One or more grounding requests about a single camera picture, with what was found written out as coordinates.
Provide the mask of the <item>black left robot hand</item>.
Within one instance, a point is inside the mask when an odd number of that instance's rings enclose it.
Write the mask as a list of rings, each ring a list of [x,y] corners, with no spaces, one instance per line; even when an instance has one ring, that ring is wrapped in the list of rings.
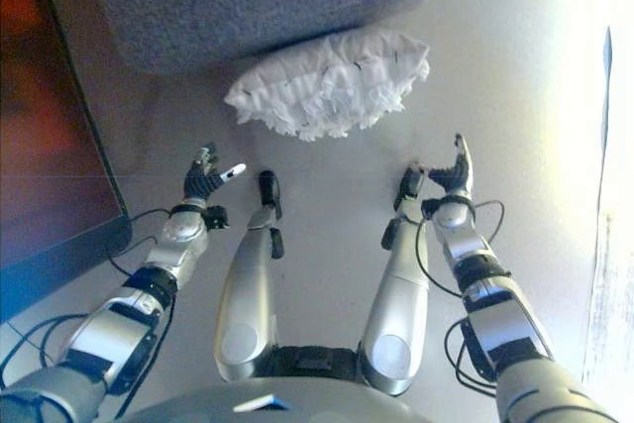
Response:
[[[198,149],[184,177],[182,204],[202,206],[216,190],[247,170],[247,166],[239,162],[220,171],[217,162],[217,148],[214,143]]]

